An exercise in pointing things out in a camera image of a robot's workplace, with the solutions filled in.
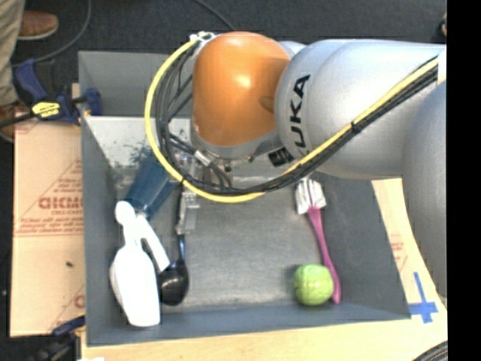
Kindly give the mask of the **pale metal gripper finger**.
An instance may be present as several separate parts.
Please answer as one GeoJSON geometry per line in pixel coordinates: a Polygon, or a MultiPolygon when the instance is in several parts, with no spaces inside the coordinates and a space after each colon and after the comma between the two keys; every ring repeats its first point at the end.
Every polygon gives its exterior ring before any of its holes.
{"type": "Polygon", "coordinates": [[[198,197],[188,189],[183,189],[177,205],[177,235],[188,235],[195,230],[198,217],[198,197]]]}

